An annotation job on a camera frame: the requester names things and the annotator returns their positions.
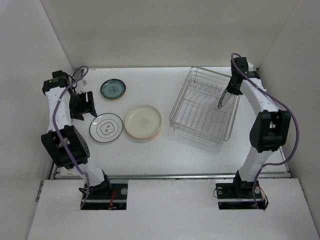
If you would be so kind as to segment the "white plate dark lettered rim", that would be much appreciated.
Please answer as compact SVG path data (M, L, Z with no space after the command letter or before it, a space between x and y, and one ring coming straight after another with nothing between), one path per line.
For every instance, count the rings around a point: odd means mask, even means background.
M236 95L228 92L226 89L222 92L217 104L217 109L223 108L229 101L232 101Z

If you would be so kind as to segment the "white plate black rim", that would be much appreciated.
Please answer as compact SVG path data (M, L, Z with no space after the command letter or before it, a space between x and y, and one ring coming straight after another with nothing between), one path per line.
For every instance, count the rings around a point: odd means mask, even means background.
M115 141L123 132L123 120L114 113L103 113L95 117L89 126L90 137L101 144Z

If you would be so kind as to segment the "cream plastic plate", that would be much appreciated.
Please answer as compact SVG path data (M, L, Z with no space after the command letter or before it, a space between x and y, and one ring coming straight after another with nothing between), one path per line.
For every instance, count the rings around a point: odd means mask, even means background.
M162 116L158 109L151 105L138 105L126 113L124 126L132 137L148 139L160 130Z

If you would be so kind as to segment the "yellow plastic plate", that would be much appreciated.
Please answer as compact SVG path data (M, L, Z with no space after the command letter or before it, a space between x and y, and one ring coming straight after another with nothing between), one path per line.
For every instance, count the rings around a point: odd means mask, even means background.
M153 134L152 136L147 137L147 138L137 138L137 137L134 137L130 134L128 136L132 142L139 143L139 144L148 143L148 142L152 141L153 139L157 138L161 134L162 129L163 129L163 125L161 125L159 127L158 131L155 134Z

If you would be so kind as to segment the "pink plastic plate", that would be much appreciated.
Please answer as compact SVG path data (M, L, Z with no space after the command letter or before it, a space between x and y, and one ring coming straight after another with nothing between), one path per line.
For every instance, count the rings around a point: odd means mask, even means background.
M162 127L141 127L133 132L132 137L138 141L151 141L156 138L162 130Z

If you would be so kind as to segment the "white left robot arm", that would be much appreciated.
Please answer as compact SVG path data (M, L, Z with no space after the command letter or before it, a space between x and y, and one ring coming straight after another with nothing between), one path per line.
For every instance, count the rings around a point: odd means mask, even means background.
M109 177L91 162L90 150L73 120L84 120L84 114L96 117L93 93L77 92L78 82L89 72L80 66L72 75L58 70L44 81L42 92L49 106L49 125L41 142L57 167L76 169L85 180L81 192L86 196L107 198L113 192Z

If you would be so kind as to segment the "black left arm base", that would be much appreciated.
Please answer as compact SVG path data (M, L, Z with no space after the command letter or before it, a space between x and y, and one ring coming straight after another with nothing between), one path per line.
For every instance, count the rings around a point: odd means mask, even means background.
M128 182L112 182L112 189L100 191L96 195L90 194L87 199L84 188L80 188L82 199L81 210L119 211L127 209Z

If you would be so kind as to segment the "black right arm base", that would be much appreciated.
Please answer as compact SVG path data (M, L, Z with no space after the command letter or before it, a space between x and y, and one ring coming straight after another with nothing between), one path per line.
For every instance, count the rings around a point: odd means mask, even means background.
M253 194L251 185L236 189L233 182L218 180L213 196L217 198L219 210L266 210L269 205L268 197L258 185Z

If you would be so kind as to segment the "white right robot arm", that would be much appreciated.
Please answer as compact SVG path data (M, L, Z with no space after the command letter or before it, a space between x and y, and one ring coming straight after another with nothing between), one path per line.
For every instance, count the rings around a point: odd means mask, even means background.
M230 62L231 78L226 92L244 95L256 116L249 133L249 153L236 172L231 190L239 198L251 198L263 165L286 143L292 116L274 103L257 73L249 70L246 57L238 55Z

